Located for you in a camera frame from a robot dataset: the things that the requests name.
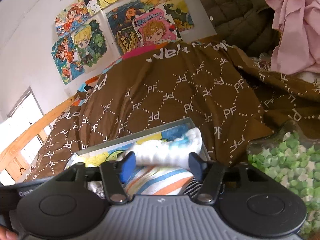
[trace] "pink poster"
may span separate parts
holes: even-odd
[[[160,4],[132,20],[142,46],[181,40],[172,16],[166,13],[164,6]]]

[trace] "white wall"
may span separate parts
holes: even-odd
[[[120,0],[104,12],[129,2]],[[215,34],[199,0],[185,0],[195,27],[182,34],[192,41]],[[44,113],[73,95],[79,85],[101,69],[64,85],[51,56],[58,40],[54,19],[73,0],[2,0],[0,2],[0,121],[30,86]]]

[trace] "blond hair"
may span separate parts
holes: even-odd
[[[91,26],[89,24],[85,25],[85,28],[77,32],[73,38],[75,44],[79,44],[82,41],[90,40],[92,37]]]
[[[155,34],[159,29],[162,29],[165,32],[165,26],[163,22],[150,21],[142,29],[143,36],[149,37]]]

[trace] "nail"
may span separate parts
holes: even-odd
[[[7,236],[8,240],[16,240],[17,239],[17,234],[11,231],[6,231],[5,235]]]

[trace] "dark quilted jacket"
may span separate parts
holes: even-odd
[[[274,11],[265,0],[201,0],[217,34],[249,56],[273,50],[278,42],[272,30]]]

